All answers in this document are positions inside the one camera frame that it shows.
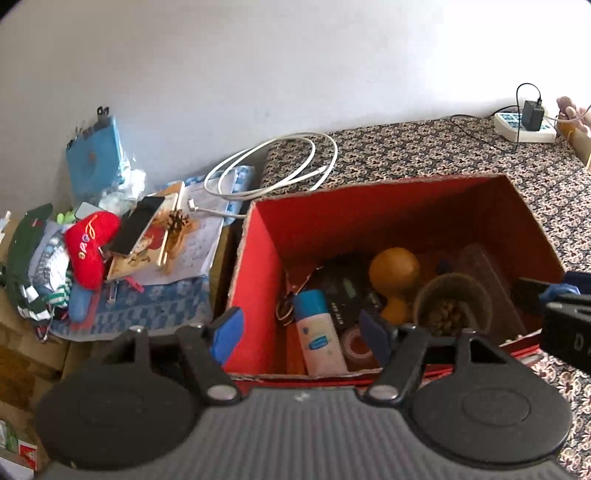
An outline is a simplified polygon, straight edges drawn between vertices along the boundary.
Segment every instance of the black disc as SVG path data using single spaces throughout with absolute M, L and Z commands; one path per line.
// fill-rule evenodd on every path
M 37 433 L 49 456 L 82 469 L 120 469 L 154 460 L 196 422 L 189 392 L 135 364 L 83 369 L 40 403 Z
M 555 454 L 571 426 L 560 393 L 521 365 L 471 365 L 415 395 L 412 418 L 439 451 L 482 465 Z

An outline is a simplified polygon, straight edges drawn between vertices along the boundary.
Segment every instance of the table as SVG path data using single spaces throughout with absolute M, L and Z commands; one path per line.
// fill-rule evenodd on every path
M 497 136 L 491 119 L 407 122 L 331 133 L 339 146 L 335 169 L 323 188 L 348 183 L 449 174 L 506 174 L 542 225 L 565 270 L 591 271 L 591 175 L 574 150 L 560 138 L 555 144 L 513 144 Z M 483 144 L 464 133 L 491 142 Z M 317 141 L 317 160 L 326 164 L 332 151 Z M 262 186 L 290 174 L 305 158 L 299 142 L 276 145 L 268 156 Z M 318 177 L 276 193 L 308 189 Z M 560 455 L 565 467 L 591 478 L 591 379 L 570 365 L 544 354 L 535 372 L 570 402 L 574 423 Z

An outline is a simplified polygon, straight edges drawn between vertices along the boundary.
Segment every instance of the red box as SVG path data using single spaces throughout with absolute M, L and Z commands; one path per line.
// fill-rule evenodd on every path
M 244 336 L 225 366 L 236 380 L 274 385 L 320 382 L 364 385 L 378 371 L 312 379 L 285 375 L 277 361 L 275 305 L 284 269 L 335 255 L 405 247 L 417 254 L 481 244 L 504 279 L 558 283 L 553 247 L 503 175 L 413 178 L 271 197 L 251 206 L 230 288 L 230 306 L 245 315 Z M 521 317 L 528 333 L 504 349 L 523 356 L 539 348 L 541 318 Z M 441 373 L 431 366 L 430 371 Z

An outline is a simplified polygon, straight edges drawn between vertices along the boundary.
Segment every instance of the white bottle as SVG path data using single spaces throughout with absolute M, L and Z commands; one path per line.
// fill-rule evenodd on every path
M 308 375 L 348 373 L 339 337 L 320 290 L 307 290 L 293 298 L 295 325 Z

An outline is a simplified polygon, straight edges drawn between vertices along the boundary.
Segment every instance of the gray ribbed surface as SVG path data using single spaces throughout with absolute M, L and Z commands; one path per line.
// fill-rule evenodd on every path
M 54 464 L 43 476 L 43 480 L 99 478 L 571 479 L 552 462 L 517 472 L 481 471 L 452 463 L 420 443 L 398 412 L 367 406 L 348 388 L 256 389 L 237 406 L 210 408 L 185 443 L 151 464 L 119 472 L 82 472 Z

